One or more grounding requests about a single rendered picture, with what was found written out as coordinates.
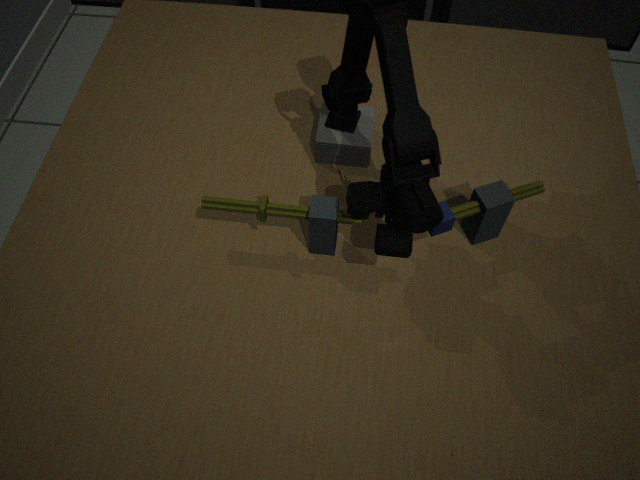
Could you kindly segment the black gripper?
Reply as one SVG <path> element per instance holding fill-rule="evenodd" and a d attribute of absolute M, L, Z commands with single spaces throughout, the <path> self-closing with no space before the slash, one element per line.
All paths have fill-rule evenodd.
<path fill-rule="evenodd" d="M 384 199 L 384 215 L 387 224 L 377 224 L 374 252 L 382 256 L 408 258 L 412 253 L 413 233 L 406 224 L 395 195 L 390 193 L 384 185 L 385 171 L 386 163 L 382 165 L 381 177 L 383 177 L 382 199 Z"/>

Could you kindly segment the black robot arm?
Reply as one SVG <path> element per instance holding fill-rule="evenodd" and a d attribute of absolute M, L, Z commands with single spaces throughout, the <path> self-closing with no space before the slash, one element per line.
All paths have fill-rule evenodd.
<path fill-rule="evenodd" d="M 409 230 L 427 232 L 444 219 L 430 186 L 440 176 L 438 140 L 429 116 L 419 106 L 402 0 L 342 0 L 349 14 L 341 65 L 322 85 L 330 112 L 325 127 L 354 133 L 373 85 L 366 73 L 375 39 L 388 114 L 382 147 L 386 162 L 384 185 L 395 195 Z M 395 4 L 393 4 L 395 3 Z M 374 37 L 373 37 L 374 36 Z M 327 124 L 327 125 L 326 125 Z M 351 131 L 353 130 L 353 131 Z M 429 159 L 429 164 L 421 160 Z M 353 182 L 347 189 L 347 214 L 354 220 L 383 218 L 383 177 L 380 182 Z"/>

